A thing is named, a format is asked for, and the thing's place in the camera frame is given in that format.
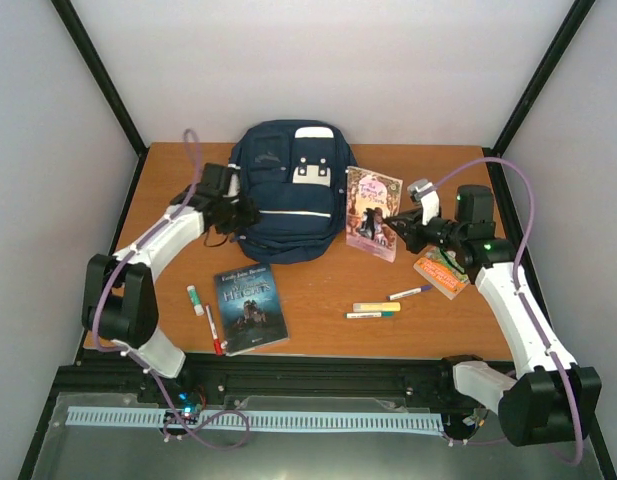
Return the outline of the pink Taming Shrew book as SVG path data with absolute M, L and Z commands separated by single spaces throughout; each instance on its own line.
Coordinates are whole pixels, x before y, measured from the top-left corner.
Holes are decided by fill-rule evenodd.
M 346 244 L 387 262 L 397 235 L 386 219 L 399 211 L 403 181 L 360 167 L 347 169 Z

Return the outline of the navy blue student backpack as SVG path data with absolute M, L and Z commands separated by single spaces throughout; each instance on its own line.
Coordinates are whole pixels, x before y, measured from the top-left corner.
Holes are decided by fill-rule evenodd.
M 323 255 L 344 229 L 347 173 L 357 165 L 341 131 L 317 120 L 271 120 L 233 147 L 240 191 L 259 221 L 236 231 L 244 255 L 288 265 Z

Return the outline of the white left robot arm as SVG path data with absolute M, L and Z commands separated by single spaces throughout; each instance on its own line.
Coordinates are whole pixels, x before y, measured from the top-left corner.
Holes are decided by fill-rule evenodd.
M 82 325 L 95 347 L 130 356 L 162 377 L 174 402 L 189 400 L 196 378 L 183 369 L 184 352 L 160 329 L 155 283 L 192 242 L 215 229 L 229 235 L 255 224 L 259 212 L 240 188 L 240 168 L 208 163 L 158 221 L 112 255 L 93 256 L 86 270 Z

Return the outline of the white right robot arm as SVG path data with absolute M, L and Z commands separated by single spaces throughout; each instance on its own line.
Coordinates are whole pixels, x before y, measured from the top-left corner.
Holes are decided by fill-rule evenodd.
M 454 252 L 457 263 L 486 300 L 512 353 L 509 377 L 470 356 L 453 360 L 455 390 L 499 418 L 515 446 L 582 443 L 601 391 L 592 367 L 578 366 L 548 324 L 516 263 L 513 244 L 496 235 L 494 197 L 481 185 L 457 190 L 453 219 L 441 215 L 434 186 L 419 180 L 408 192 L 416 207 L 386 219 L 411 253 L 428 246 Z

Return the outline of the orange Treehouse book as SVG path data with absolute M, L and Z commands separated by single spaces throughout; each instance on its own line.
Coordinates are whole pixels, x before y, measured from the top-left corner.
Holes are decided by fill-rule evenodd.
M 414 263 L 413 268 L 450 300 L 470 284 L 464 269 L 455 258 L 455 253 L 439 247 L 426 250 Z

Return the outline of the purple tipped white marker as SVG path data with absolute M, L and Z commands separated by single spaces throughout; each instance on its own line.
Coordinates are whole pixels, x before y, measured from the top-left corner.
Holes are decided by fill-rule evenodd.
M 424 292 L 427 292 L 427 291 L 429 291 L 431 289 L 432 289 L 432 285 L 423 285 L 423 286 L 420 286 L 420 287 L 416 287 L 416 288 L 408 289 L 408 290 L 405 290 L 405 291 L 397 292 L 397 293 L 394 293 L 394 294 L 390 294 L 390 295 L 387 296 L 387 300 L 392 302 L 392 301 L 396 301 L 396 300 L 399 300 L 399 299 L 403 299 L 403 298 L 407 298 L 407 297 L 410 297 L 410 296 L 414 296 L 414 295 L 417 295 L 417 294 L 420 294 L 420 293 L 424 293 Z

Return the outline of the yellow highlighter pen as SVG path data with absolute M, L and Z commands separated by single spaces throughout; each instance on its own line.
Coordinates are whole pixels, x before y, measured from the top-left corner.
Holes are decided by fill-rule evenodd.
M 401 304 L 399 302 L 358 302 L 352 306 L 354 313 L 363 312 L 399 312 Z

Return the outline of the white green glue stick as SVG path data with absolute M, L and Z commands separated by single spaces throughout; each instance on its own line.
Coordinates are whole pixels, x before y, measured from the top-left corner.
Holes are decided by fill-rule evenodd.
M 200 297 L 197 293 L 197 290 L 194 285 L 188 285 L 186 287 L 188 297 L 191 301 L 193 310 L 197 316 L 202 316 L 204 314 L 204 307 L 200 300 Z

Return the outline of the green tipped white marker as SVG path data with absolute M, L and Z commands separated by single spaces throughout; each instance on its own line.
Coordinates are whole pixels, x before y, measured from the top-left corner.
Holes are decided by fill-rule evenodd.
M 394 316 L 395 312 L 385 311 L 368 311 L 368 312 L 347 312 L 344 314 L 346 319 L 371 319 L 371 318 L 389 318 Z

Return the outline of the dark Wuthering Heights book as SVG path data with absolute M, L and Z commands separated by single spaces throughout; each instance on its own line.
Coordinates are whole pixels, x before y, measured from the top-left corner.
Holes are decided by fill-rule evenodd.
M 289 339 L 269 264 L 218 273 L 214 285 L 226 355 L 239 355 Z

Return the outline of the red tipped white marker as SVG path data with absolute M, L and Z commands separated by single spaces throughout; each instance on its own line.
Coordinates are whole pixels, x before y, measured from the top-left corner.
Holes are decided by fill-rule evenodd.
M 213 348 L 214 348 L 215 354 L 218 356 L 222 356 L 224 354 L 224 351 L 221 345 L 221 341 L 219 339 L 218 331 L 217 331 L 216 324 L 212 316 L 212 310 L 211 310 L 210 305 L 206 304 L 204 306 L 204 310 L 207 316 L 207 321 L 208 321 L 209 328 L 210 328 L 210 333 L 211 333 L 211 337 L 213 341 Z

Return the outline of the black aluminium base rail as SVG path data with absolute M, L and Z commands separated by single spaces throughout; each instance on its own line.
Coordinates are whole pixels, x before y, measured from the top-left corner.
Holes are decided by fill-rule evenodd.
M 228 397 L 372 397 L 405 400 L 431 409 L 472 408 L 477 402 L 453 389 L 443 360 L 387 360 L 189 354 L 176 379 L 164 381 L 168 393 L 201 393 L 210 404 Z M 136 393 L 144 402 L 164 401 L 155 380 L 132 360 L 86 351 L 78 362 L 58 369 L 55 392 Z

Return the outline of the black left frame post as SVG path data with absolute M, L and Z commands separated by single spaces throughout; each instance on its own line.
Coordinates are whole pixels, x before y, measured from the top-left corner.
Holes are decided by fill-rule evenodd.
M 148 151 L 148 147 L 139 133 L 73 3 L 69 0 L 51 0 L 51 4 L 110 107 L 132 150 L 138 157 L 144 156 Z

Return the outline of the black frame post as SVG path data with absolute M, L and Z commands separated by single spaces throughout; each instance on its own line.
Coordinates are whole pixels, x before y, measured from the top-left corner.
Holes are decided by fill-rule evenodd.
M 502 157 L 512 143 L 595 3 L 595 0 L 575 0 L 572 2 L 491 149 L 496 157 Z
M 110 107 L 132 150 L 138 157 L 144 156 L 148 151 L 148 147 L 139 133 L 73 3 L 69 0 L 51 0 L 51 4 Z

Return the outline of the black right frame post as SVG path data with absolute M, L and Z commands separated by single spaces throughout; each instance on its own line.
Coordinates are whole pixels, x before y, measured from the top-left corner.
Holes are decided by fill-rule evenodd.
M 595 0 L 575 0 L 572 2 L 491 149 L 496 157 L 502 157 L 512 143 L 595 3 Z

